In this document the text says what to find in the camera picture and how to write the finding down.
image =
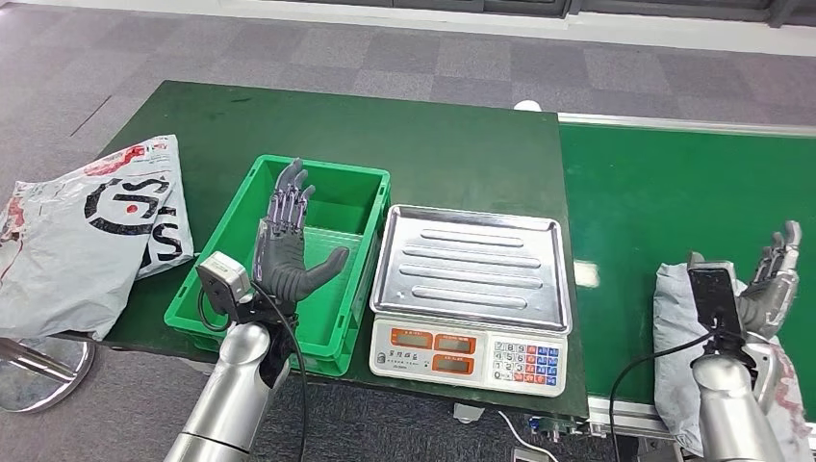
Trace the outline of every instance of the green bin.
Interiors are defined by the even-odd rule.
[[[269,195],[278,173],[292,158],[264,155],[243,179],[221,222],[201,251],[202,262],[220,251],[251,271],[258,222],[267,212]],[[385,212],[390,202],[390,175],[376,168],[303,161],[309,170],[306,184],[317,187],[309,200],[304,260],[310,268],[339,245],[348,247],[343,272],[297,305],[299,324],[295,335],[303,351],[306,370],[343,375],[360,331],[374,277]],[[201,284],[195,269],[165,312],[165,323],[187,334],[194,344],[218,351],[225,332],[213,332],[201,323],[197,297]],[[205,297],[204,312],[215,325],[225,316],[213,313]]]

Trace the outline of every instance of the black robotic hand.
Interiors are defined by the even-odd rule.
[[[307,175],[300,159],[281,171],[255,241],[252,278],[278,302],[284,315],[293,314],[298,301],[338,275],[348,258],[348,248],[337,247],[311,269],[303,263],[303,222],[315,192],[314,185],[302,189]]]

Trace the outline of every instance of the power cord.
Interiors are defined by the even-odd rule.
[[[289,323],[283,317],[283,314],[278,309],[278,305],[272,301],[272,298],[267,295],[266,292],[259,286],[255,281],[250,280],[250,284],[255,289],[255,292],[261,294],[264,299],[267,301],[269,305],[271,305],[272,309],[275,310],[275,314],[278,315],[278,319],[281,320],[281,324],[283,324],[284,328],[286,329],[286,333],[289,334],[290,338],[292,338],[292,342],[294,343],[294,353],[297,355],[297,365],[300,367],[300,379],[302,381],[302,387],[300,387],[300,398],[302,399],[302,410],[303,416],[301,417],[301,421],[303,427],[300,430],[300,455],[297,457],[297,460],[303,462],[303,457],[306,455],[306,434],[308,433],[309,429],[309,405],[306,400],[306,386],[309,384],[306,381],[306,361],[303,360],[303,352],[300,351],[300,344],[297,342],[297,338],[294,336],[294,331],[292,327],[289,326]]]
[[[223,332],[227,330],[227,327],[232,323],[229,319],[227,322],[222,326],[217,326],[212,324],[211,322],[207,321],[207,317],[204,316],[204,287],[201,287],[201,290],[198,291],[198,317],[201,318],[201,323],[204,324],[204,327],[212,330],[213,332]]]
[[[695,345],[699,345],[699,344],[705,342],[706,340],[710,339],[711,337],[714,337],[714,335],[716,335],[717,333],[718,332],[716,330],[712,330],[712,331],[708,332],[707,334],[703,335],[702,337],[699,337],[698,339],[692,340],[691,342],[687,342],[687,343],[685,343],[683,345],[675,346],[675,347],[669,348],[669,349],[664,349],[663,351],[658,351],[656,353],[647,354],[646,356],[642,356],[640,358],[637,358],[634,361],[632,361],[631,363],[629,363],[628,366],[626,366],[621,371],[621,373],[618,374],[618,378],[615,380],[615,384],[612,385],[612,393],[609,394],[609,432],[612,434],[612,443],[615,446],[615,460],[617,462],[621,462],[621,454],[618,452],[618,436],[615,434],[615,413],[614,413],[615,395],[618,394],[618,386],[621,385],[621,382],[624,380],[624,377],[626,377],[626,374],[629,373],[629,371],[631,371],[632,369],[634,369],[635,366],[637,366],[637,365],[639,365],[641,363],[644,363],[644,362],[649,361],[649,360],[654,360],[654,359],[659,358],[661,356],[666,356],[666,355],[669,355],[669,354],[672,354],[672,353],[677,353],[678,351],[682,351],[682,350],[684,350],[686,348],[690,348],[690,347],[693,347]]]
[[[501,412],[501,411],[496,411],[496,412],[498,412],[498,414],[504,419],[504,421],[507,422],[507,426],[510,427],[510,431],[513,432],[513,436],[515,436],[516,439],[519,440],[519,443],[521,443],[525,448],[541,452],[544,455],[546,455],[547,457],[549,457],[550,459],[552,459],[552,462],[558,462],[558,459],[556,459],[555,456],[552,455],[552,452],[550,452],[550,451],[548,451],[548,450],[546,450],[544,448],[539,448],[537,446],[533,446],[533,445],[527,443],[525,440],[523,440],[522,437],[519,436],[519,433],[516,432],[516,427],[514,427],[513,424],[510,423],[510,419],[508,419],[507,416],[503,412]]]

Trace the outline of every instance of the printed logo on bag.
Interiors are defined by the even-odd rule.
[[[106,233],[121,236],[150,234],[152,239],[141,256],[140,268],[153,262],[153,243],[172,247],[169,252],[154,252],[155,258],[160,262],[176,259],[182,254],[181,241],[166,235],[167,230],[178,229],[178,224],[170,222],[176,217],[176,209],[159,207],[161,199],[156,196],[166,193],[169,185],[164,176],[137,184],[114,178],[99,185],[99,188],[88,195],[85,201],[85,218],[91,226]]]
[[[88,194],[85,201],[85,218],[89,220],[91,226],[106,233],[124,236],[148,234],[153,229],[153,222],[156,221],[154,217],[159,212],[160,199],[152,194],[165,193],[169,187],[170,183],[164,176],[159,179],[150,178],[137,184],[124,183],[121,178],[114,178]],[[121,213],[121,209],[117,209],[117,202],[123,202],[121,206],[124,207],[124,214]],[[119,219],[126,222],[112,221],[103,215],[120,217]]]

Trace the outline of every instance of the chrome stool base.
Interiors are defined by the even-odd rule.
[[[0,339],[0,410],[45,410],[85,378],[96,344],[55,339]]]

